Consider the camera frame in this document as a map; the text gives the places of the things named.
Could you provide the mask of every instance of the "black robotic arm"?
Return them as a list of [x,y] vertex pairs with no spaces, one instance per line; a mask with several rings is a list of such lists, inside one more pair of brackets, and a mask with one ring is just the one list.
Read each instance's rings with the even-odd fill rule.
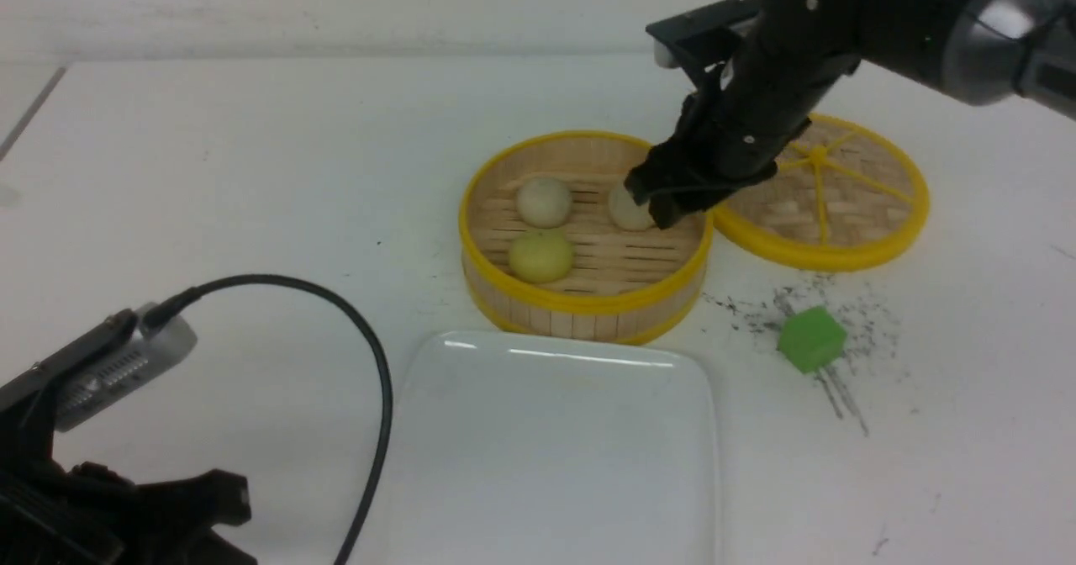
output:
[[967,104],[1018,94],[1076,119],[1076,0],[726,0],[647,31],[696,86],[625,181],[662,228],[773,178],[861,59]]

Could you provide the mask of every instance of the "white wall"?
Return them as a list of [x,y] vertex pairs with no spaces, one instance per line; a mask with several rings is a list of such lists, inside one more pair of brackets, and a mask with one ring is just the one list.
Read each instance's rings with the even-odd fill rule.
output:
[[623,52],[716,0],[0,0],[0,60]]

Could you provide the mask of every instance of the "yellow rim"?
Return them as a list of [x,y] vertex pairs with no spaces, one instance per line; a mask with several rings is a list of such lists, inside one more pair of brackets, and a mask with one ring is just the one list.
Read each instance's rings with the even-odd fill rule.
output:
[[[486,305],[485,301],[479,297],[479,294],[475,292],[475,288],[473,286],[470,285],[469,281],[467,282],[467,292],[471,294],[471,300],[475,301],[475,306],[478,307],[479,312],[483,313],[483,315],[485,315],[485,319],[490,320],[493,325],[497,326],[497,328],[500,328],[504,331],[511,331],[512,334],[536,335],[533,328],[527,328],[519,324],[513,324],[511,321],[508,321],[505,317],[498,315],[498,313],[494,311],[492,307]],[[691,313],[691,310],[695,307],[695,301],[698,300],[698,295],[699,292],[692,294],[691,300],[689,300],[688,305],[684,305],[684,308],[680,309],[680,311],[678,311],[676,315],[669,317],[668,320],[662,321],[661,324],[657,324],[656,326],[649,328],[646,331],[642,331],[635,336],[629,336],[628,338],[619,339],[615,342],[619,344],[631,344],[633,347],[639,347],[641,344],[646,344],[648,342],[653,342],[654,340],[657,340],[659,338],[661,338],[662,335],[665,335],[665,333],[670,330],[670,328],[675,328],[677,325],[679,325],[680,321],[683,321],[683,319],[688,316],[688,313]]]
[[[796,267],[797,269],[807,269],[811,271],[827,271],[827,272],[838,272],[838,271],[858,271],[862,269],[868,269],[868,267],[876,267],[882,265],[883,263],[889,263],[891,259],[896,258],[898,255],[911,248],[911,243],[915,243],[916,238],[919,236],[919,231],[922,230],[923,225],[926,224],[926,216],[930,214],[930,190],[926,189],[926,181],[924,181],[923,175],[919,173],[918,167],[911,161],[911,158],[905,154],[896,144],[889,142],[884,137],[872,132],[870,129],[866,129],[861,125],[853,124],[850,121],[838,119],[838,117],[825,116],[825,114],[812,114],[811,119],[815,122],[825,122],[825,124],[838,125],[841,128],[846,128],[849,135],[867,137],[867,139],[875,140],[876,143],[883,146],[886,151],[894,156],[901,166],[903,166],[904,171],[906,171],[909,181],[911,182],[911,197],[907,194],[900,194],[900,198],[904,198],[910,204],[911,212],[908,215],[908,220],[905,221],[904,225],[901,225],[896,231],[892,235],[886,237],[884,239],[876,240],[876,242],[856,245],[852,248],[834,248],[830,245],[811,245],[795,242],[795,240],[789,240],[780,236],[776,236],[773,232],[766,232],[761,230],[758,225],[753,225],[746,217],[740,216],[737,212],[734,212],[726,204],[719,206],[713,212],[713,225],[717,227],[722,235],[726,236],[731,242],[745,248],[749,252],[753,252],[763,258],[773,259],[774,263],[780,265],[785,265],[789,267]],[[846,137],[835,140],[829,146],[833,149],[838,143],[844,142]],[[791,163],[784,167],[796,167],[801,163]],[[865,179],[868,185],[878,185],[863,176],[858,176],[859,179]],[[816,174],[817,181],[821,181],[821,174]],[[881,190],[887,190],[891,193],[888,186],[881,186]],[[820,224],[823,225],[823,238],[825,237],[825,203],[822,198],[818,198],[819,203],[819,218]]]
[[[713,240],[713,231],[710,220],[704,221],[703,239],[700,240],[697,250],[694,254],[692,254],[691,258],[684,263],[683,267],[680,267],[680,269],[675,273],[669,274],[668,278],[665,278],[653,285],[643,286],[643,288],[635,292],[619,294],[619,296],[579,296],[579,294],[558,294],[542,289],[540,286],[527,284],[526,282],[522,282],[511,277],[511,274],[501,271],[498,267],[494,266],[493,263],[490,263],[484,255],[482,255],[482,252],[479,250],[477,243],[475,243],[475,239],[470,235],[467,221],[467,203],[470,201],[471,194],[473,193],[475,186],[478,185],[480,179],[484,176],[484,174],[492,167],[500,163],[501,159],[514,154],[514,152],[520,151],[520,149],[543,143],[547,142],[547,140],[570,139],[570,137],[604,137],[604,139],[623,140],[624,142],[638,144],[642,147],[650,147],[650,144],[647,143],[646,140],[636,139],[635,137],[626,137],[624,135],[617,135],[615,132],[603,132],[597,131],[596,129],[578,129],[578,131],[553,132],[553,135],[546,135],[544,137],[535,137],[535,139],[524,140],[524,142],[515,144],[513,147],[505,149],[505,151],[495,155],[493,159],[485,163],[484,166],[481,167],[481,170],[475,174],[475,178],[471,179],[471,182],[467,185],[467,190],[464,194],[462,203],[459,204],[459,236],[463,241],[464,255],[471,263],[473,263],[478,272],[486,281],[495,285],[501,293],[518,300],[526,301],[529,305],[561,313],[615,315],[615,313],[622,313],[626,310],[640,309],[652,305],[654,301],[662,300],[667,297],[668,294],[672,294],[682,288],[684,285],[688,285],[692,278],[699,272],[700,267],[706,264],[706,257]],[[486,313],[486,315],[491,320],[494,319],[489,313]]]

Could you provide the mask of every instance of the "green cube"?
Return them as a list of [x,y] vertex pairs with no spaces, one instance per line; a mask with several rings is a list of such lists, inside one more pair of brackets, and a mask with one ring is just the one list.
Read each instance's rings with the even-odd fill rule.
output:
[[804,373],[816,372],[839,357],[848,333],[824,307],[807,309],[784,321],[777,348]]

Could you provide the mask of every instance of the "white rectangular plate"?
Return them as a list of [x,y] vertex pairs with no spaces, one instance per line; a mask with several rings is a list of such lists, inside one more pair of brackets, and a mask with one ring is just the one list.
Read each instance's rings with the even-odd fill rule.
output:
[[358,563],[712,565],[717,424],[682,355],[453,333],[399,396]]

